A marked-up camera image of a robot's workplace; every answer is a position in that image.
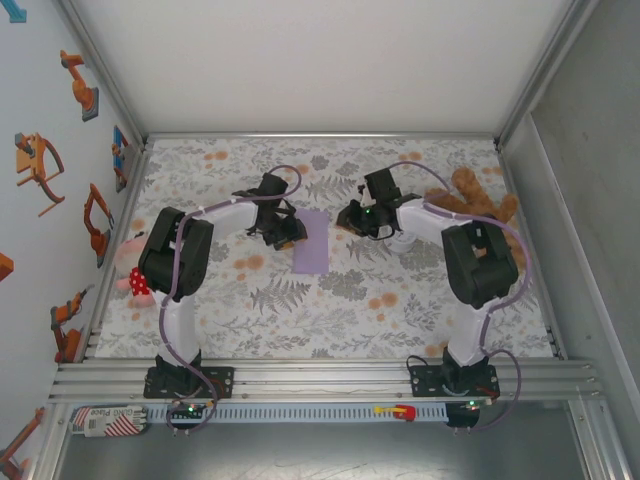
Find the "floral tablecloth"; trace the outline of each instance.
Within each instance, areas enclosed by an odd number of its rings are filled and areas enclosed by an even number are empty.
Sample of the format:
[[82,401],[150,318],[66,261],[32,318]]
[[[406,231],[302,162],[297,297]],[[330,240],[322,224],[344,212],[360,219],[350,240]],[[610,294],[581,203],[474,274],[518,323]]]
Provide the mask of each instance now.
[[[357,196],[363,176],[402,159],[423,162],[450,179],[469,166],[494,201],[506,192],[489,140],[229,138],[157,140],[140,189],[129,237],[150,231],[165,206],[184,211],[256,187],[263,172],[297,166],[296,207],[337,213]],[[416,168],[393,171],[403,193],[437,186]],[[283,172],[293,183],[295,175]],[[196,294],[203,357],[404,358],[438,356],[451,336],[455,298],[442,251],[418,241],[391,254],[384,242],[332,227],[330,272],[291,273],[292,250],[276,252],[239,232],[214,242],[207,276]],[[113,289],[98,357],[154,357],[160,344],[158,308],[134,309]],[[491,347],[518,356],[552,355],[533,289],[493,317]]]

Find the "purple block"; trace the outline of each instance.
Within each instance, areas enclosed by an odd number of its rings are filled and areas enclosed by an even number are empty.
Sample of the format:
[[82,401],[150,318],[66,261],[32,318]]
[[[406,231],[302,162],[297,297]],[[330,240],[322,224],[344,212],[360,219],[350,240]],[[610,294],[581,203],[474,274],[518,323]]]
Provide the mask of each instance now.
[[329,213],[299,208],[296,211],[307,229],[307,239],[293,247],[293,273],[329,273]]

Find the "wall decal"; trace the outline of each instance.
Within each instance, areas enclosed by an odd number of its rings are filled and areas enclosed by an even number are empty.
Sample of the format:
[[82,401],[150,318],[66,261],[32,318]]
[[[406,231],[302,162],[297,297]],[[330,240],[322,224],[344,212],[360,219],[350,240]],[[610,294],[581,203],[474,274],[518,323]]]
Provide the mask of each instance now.
[[27,11],[20,8],[16,0],[0,0],[0,3],[9,14],[9,23],[27,23]]
[[93,226],[91,223],[91,209],[93,208],[93,202],[97,202],[100,209],[104,212],[109,220],[109,228],[113,228],[115,225],[115,221],[113,220],[113,215],[111,215],[111,210],[107,207],[104,198],[100,195],[98,191],[98,187],[96,187],[93,183],[89,184],[89,197],[87,198],[87,202],[84,204],[84,226],[87,227],[89,231],[89,235],[91,235],[91,248],[96,252],[96,256],[98,258],[98,268],[102,266],[104,263],[104,256],[107,253],[107,248],[109,247],[109,241],[111,240],[111,230],[106,230],[104,233],[100,232],[99,229]]
[[0,282],[13,272],[13,260],[0,253]]
[[42,423],[44,417],[44,407],[38,408],[33,419],[22,429],[20,433],[14,438],[7,448],[0,450],[0,472],[10,480],[22,480],[23,473],[29,468],[31,462],[30,458],[24,459],[22,462],[17,463],[15,459],[16,451],[22,447],[36,428]]
[[113,127],[111,153],[113,155],[113,171],[116,173],[116,193],[120,193],[127,186],[127,178],[131,172],[135,150],[133,147],[129,147],[129,142],[117,125]]
[[68,300],[61,307],[51,307],[51,330],[56,339],[58,352],[55,356],[56,363],[71,363],[76,356],[76,350],[80,343],[81,332],[72,328],[67,333],[62,330],[62,326],[75,317],[82,310],[82,300],[93,284],[81,292],[76,293],[73,300]]
[[98,116],[98,95],[100,93],[98,87],[87,87],[87,84],[76,68],[78,65],[84,65],[84,60],[80,55],[67,55],[64,50],[60,50],[60,63],[62,63],[64,68],[69,70],[69,73],[73,77],[71,88],[76,100],[82,105],[82,121],[88,122],[92,118],[96,118]]
[[[47,213],[53,207],[62,203],[64,197],[59,197],[49,188],[49,181],[64,172],[64,165],[60,159],[60,155],[46,138],[42,138],[38,133],[29,135],[28,137],[22,133],[16,133],[15,144],[18,151],[16,152],[16,172],[22,173],[29,170],[29,176],[20,180],[17,185],[20,187],[30,180],[38,184],[44,194],[53,203],[38,214],[39,217]],[[47,177],[44,166],[44,154],[49,150],[58,167],[58,171]]]

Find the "stuffed toy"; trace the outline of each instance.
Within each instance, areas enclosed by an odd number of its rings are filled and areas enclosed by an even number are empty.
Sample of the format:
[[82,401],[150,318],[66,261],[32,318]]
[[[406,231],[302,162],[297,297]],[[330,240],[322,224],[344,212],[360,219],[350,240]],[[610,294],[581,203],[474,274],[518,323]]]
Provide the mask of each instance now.
[[151,290],[147,287],[147,280],[138,269],[138,261],[146,243],[146,235],[142,233],[136,235],[135,238],[127,240],[118,247],[114,260],[116,271],[125,277],[116,280],[116,288],[120,290],[131,289],[133,305],[138,308],[150,307],[155,304]]
[[[453,172],[451,182],[465,201],[447,193],[441,188],[429,189],[425,196],[427,198],[437,196],[437,198],[429,201],[450,212],[470,215],[485,215],[489,213],[502,223],[508,223],[518,209],[518,197],[512,193],[507,193],[502,197],[502,203],[500,203],[499,207],[496,207],[480,185],[480,182],[478,182],[473,171],[467,167],[458,168]],[[520,271],[524,270],[526,267],[526,259],[520,244],[511,234],[507,232],[504,232],[504,234],[507,244],[511,248],[513,259],[518,265],[518,269]]]

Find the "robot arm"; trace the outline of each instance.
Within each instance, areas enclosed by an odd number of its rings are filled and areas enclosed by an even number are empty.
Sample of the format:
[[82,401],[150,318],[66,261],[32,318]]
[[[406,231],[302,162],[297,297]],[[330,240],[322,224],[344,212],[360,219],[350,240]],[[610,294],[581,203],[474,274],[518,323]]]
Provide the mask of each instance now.
[[[284,194],[287,186],[280,177],[266,173],[257,189],[234,193],[242,201],[232,200],[184,223],[177,290],[165,307],[164,331],[172,349],[193,368],[200,370],[193,294],[206,276],[211,242],[247,230],[249,235],[262,235],[267,245],[280,250],[289,242],[307,238],[304,225],[294,216],[295,208],[281,199],[264,200]],[[251,197],[262,199],[251,201]],[[184,212],[175,208],[164,208],[140,256],[138,267],[158,304],[171,292],[176,235],[184,216]],[[147,375],[149,383],[164,385],[163,389],[172,395],[173,392],[188,395],[197,388],[198,378],[186,371],[165,345],[156,357],[156,365],[155,377]]]
[[451,290],[458,299],[456,330],[445,352],[454,369],[485,361],[482,326],[491,307],[509,293],[518,270],[500,228],[484,222],[444,218],[424,209],[418,195],[402,196],[388,168],[365,176],[362,200],[352,200],[338,225],[377,237],[382,226],[413,233],[444,250]]

